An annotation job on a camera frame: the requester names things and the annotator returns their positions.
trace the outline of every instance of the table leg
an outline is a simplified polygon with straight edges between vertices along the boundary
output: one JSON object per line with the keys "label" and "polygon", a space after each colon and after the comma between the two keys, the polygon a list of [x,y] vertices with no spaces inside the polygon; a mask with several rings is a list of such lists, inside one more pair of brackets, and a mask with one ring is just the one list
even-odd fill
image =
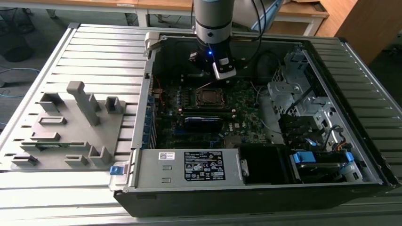
{"label": "table leg", "polygon": [[150,17],[148,9],[138,8],[138,25],[141,27],[150,27]]}
{"label": "table leg", "polygon": [[50,17],[51,17],[53,19],[58,17],[58,16],[57,16],[57,9],[47,9],[46,11],[49,12],[49,15],[50,15]]}
{"label": "table leg", "polygon": [[158,17],[158,22],[164,23],[162,14],[157,14],[157,17]]}
{"label": "table leg", "polygon": [[6,82],[0,79],[0,87],[6,85]]}
{"label": "table leg", "polygon": [[312,18],[312,22],[306,28],[306,31],[305,31],[305,36],[316,36],[316,33],[320,29],[320,26],[321,26],[321,23],[324,21],[324,18],[322,17],[313,17]]}

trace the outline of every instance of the warning label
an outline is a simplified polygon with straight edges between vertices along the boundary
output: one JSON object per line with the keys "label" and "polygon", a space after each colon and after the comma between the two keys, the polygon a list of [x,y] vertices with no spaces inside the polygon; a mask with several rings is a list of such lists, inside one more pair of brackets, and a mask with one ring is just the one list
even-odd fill
{"label": "warning label", "polygon": [[185,179],[225,180],[222,152],[185,152]]}

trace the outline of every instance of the wooden table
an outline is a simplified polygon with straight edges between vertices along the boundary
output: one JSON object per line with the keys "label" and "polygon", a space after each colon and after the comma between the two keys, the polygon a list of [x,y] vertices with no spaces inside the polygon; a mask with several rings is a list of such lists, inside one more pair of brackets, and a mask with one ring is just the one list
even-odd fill
{"label": "wooden table", "polygon": [[[0,6],[137,13],[140,26],[148,27],[150,14],[190,16],[192,1],[193,0],[0,0]],[[329,13],[317,11],[310,3],[290,2],[282,6],[276,21],[308,23],[304,35],[313,36],[324,19],[328,17]]]}
{"label": "wooden table", "polygon": [[[148,15],[192,15],[192,0],[138,0],[140,26],[149,26]],[[308,23],[302,35],[314,36],[328,12],[317,11],[310,3],[290,2],[281,7],[276,21]]]}

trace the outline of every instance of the aluminum extrusion table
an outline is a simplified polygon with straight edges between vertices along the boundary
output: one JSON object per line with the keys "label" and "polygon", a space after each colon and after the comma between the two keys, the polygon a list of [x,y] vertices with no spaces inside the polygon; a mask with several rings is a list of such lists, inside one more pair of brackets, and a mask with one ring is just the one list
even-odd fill
{"label": "aluminum extrusion table", "polygon": [[[127,102],[115,159],[125,161],[131,152],[134,122],[145,75],[145,37],[150,31],[190,33],[184,29],[73,25],[55,48],[42,73],[25,97],[0,136],[0,225],[189,225],[294,220],[312,225],[347,220],[376,223],[401,220],[402,190],[379,197],[357,199],[330,210],[200,216],[197,218],[133,218],[109,190],[109,172],[9,172],[5,153],[30,133],[42,111],[37,98],[42,92],[66,92],[71,80],[83,81],[86,92],[98,100],[110,95]],[[348,43],[336,38],[270,35],[306,39],[314,44],[375,143],[402,177],[402,111]],[[63,98],[73,98],[65,93]]]}

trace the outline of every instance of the wire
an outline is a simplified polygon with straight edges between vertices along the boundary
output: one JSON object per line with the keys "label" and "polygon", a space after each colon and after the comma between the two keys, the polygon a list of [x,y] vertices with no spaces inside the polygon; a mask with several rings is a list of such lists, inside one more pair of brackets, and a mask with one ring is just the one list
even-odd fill
{"label": "wire", "polygon": [[257,88],[256,88],[256,86],[254,86],[253,82],[250,82],[250,83],[252,83],[252,86],[253,86],[254,90],[258,92],[258,90],[257,90]]}
{"label": "wire", "polygon": [[264,36],[262,36],[262,33],[264,33],[264,31],[262,31],[262,22],[261,22],[261,20],[260,20],[258,8],[257,8],[257,5],[256,5],[254,0],[252,0],[252,3],[253,3],[254,10],[256,10],[256,14],[257,14],[260,36],[258,36],[257,38],[253,39],[253,41],[258,40],[258,46],[257,46],[257,50],[256,50],[256,52],[254,52],[252,58],[250,58],[249,61],[245,63],[244,68],[253,62],[253,60],[254,60],[254,58],[256,58],[256,56],[257,56],[257,54],[258,54],[260,48],[261,48],[261,46],[262,46],[262,41],[264,41],[264,40],[262,40],[262,38],[264,38]]}
{"label": "wire", "polygon": [[347,137],[340,133],[340,137],[343,137],[341,143],[337,145],[335,151],[341,151],[341,147],[347,144]]}
{"label": "wire", "polygon": [[41,70],[38,70],[35,68],[29,68],[29,67],[9,68],[9,67],[5,67],[2,65],[0,65],[0,67],[6,68],[6,70],[2,71],[0,74],[5,73],[5,72],[13,71],[13,70],[33,70],[33,71],[37,71],[37,73],[41,73]]}
{"label": "wire", "polygon": [[161,86],[161,82],[160,82],[160,79],[157,78],[157,76],[154,76],[154,78],[156,78],[156,80],[158,82],[161,103],[162,103],[162,106],[165,106],[165,102],[164,102],[164,98],[162,98],[162,86]]}
{"label": "wire", "polygon": [[313,87],[310,87],[306,92],[302,94],[302,96],[300,97],[300,99],[292,104],[292,106],[289,107],[289,109],[286,110],[285,114],[288,114],[290,112],[290,110],[301,103],[302,100],[305,100],[305,98],[308,97],[309,93],[313,91]]}
{"label": "wire", "polygon": [[326,139],[325,139],[325,143],[322,144],[322,151],[326,150],[329,138],[330,138],[330,136],[332,136],[332,132],[333,132],[333,130],[337,129],[339,127],[341,128],[340,125],[333,125],[333,127],[329,129],[329,132],[328,132],[328,135],[326,135]]}
{"label": "wire", "polygon": [[[260,0],[260,2],[262,3],[264,11],[265,11],[265,3],[264,3],[264,0]],[[260,34],[261,36],[265,34],[265,30],[266,30],[266,11],[265,11],[265,28],[264,28],[264,32]]]}
{"label": "wire", "polygon": [[274,74],[274,76],[276,76],[277,73],[278,73],[278,70],[282,69],[282,62],[281,62],[281,58],[278,57],[278,55],[277,55],[272,50],[269,50],[269,49],[265,50],[265,51],[258,55],[258,57],[257,57],[257,59],[256,59],[256,64],[254,64],[254,76],[258,77],[258,63],[261,62],[261,59],[262,59],[264,56],[269,56],[269,57],[274,56],[276,60],[278,61],[278,69],[277,69],[276,74]]}
{"label": "wire", "polygon": [[194,0],[192,1],[190,29],[193,29],[193,11],[194,11]]}
{"label": "wire", "polygon": [[177,20],[174,26],[178,24],[178,22],[180,22],[181,19],[182,19],[182,16],[180,16],[180,18],[178,18],[178,20]]}
{"label": "wire", "polygon": [[258,92],[257,92],[257,98],[256,98],[256,103],[258,104],[258,96],[260,96],[260,91],[262,90],[264,86],[260,88]]}
{"label": "wire", "polygon": [[278,132],[278,131],[276,131],[276,130],[273,130],[268,125],[266,125],[266,123],[265,123],[265,121],[261,119],[261,121],[262,121],[262,124],[265,125],[265,127],[269,129],[269,130],[272,130],[274,133],[278,133],[278,134],[281,134],[282,135],[282,133],[281,132]]}
{"label": "wire", "polygon": [[11,97],[11,98],[18,98],[18,97],[25,97],[26,95],[21,95],[21,96],[9,96],[9,95],[5,95],[5,94],[0,94],[0,97]]}
{"label": "wire", "polygon": [[[2,65],[0,65],[0,67],[7,68],[5,71],[0,72],[0,74],[5,73],[5,72],[10,72],[13,70],[33,70],[33,71],[37,71],[38,74],[41,73],[41,70],[38,70],[35,68],[29,68],[29,67],[9,68],[9,67],[5,67]],[[23,96],[26,96],[26,95],[10,96],[10,95],[0,94],[0,97],[10,97],[10,98],[18,98],[18,97],[23,97]]]}

